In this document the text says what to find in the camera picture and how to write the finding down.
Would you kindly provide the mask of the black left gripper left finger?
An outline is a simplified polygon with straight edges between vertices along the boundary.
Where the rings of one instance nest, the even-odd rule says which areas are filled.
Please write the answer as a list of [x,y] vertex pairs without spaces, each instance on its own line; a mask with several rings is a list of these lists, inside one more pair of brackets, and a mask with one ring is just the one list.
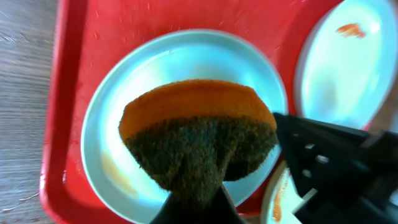
[[159,213],[150,224],[195,224],[197,214],[184,204],[174,193],[171,193]]

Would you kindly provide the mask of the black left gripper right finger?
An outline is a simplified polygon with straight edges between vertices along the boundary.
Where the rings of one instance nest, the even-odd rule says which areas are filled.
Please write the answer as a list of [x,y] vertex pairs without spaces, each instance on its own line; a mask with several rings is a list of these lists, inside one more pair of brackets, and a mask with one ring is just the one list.
[[239,216],[233,201],[224,185],[218,189],[211,207],[200,215],[202,224],[245,224]]

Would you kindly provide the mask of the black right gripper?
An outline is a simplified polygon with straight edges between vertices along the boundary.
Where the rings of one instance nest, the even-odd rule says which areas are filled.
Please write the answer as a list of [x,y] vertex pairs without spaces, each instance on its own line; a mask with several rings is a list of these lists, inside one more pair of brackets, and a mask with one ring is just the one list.
[[397,224],[397,134],[369,134],[274,113],[277,137],[300,197],[302,223]]

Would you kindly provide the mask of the orange green scrub sponge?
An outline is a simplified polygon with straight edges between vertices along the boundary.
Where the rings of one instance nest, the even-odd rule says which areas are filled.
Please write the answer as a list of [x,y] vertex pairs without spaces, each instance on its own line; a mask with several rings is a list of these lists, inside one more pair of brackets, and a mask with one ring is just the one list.
[[140,167],[177,202],[208,208],[224,181],[256,171],[277,144],[277,123],[250,87],[186,80],[124,109],[119,135]]

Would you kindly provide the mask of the red plastic serving tray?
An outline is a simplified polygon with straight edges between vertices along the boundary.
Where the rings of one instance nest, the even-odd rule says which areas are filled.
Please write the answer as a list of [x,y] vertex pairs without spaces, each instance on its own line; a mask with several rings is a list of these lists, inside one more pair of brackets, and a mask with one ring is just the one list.
[[98,198],[81,160],[90,101],[108,73],[142,45],[173,32],[217,30],[257,48],[282,79],[297,114],[295,71],[317,22],[341,0],[62,1],[40,176],[40,200],[57,223],[130,223]]

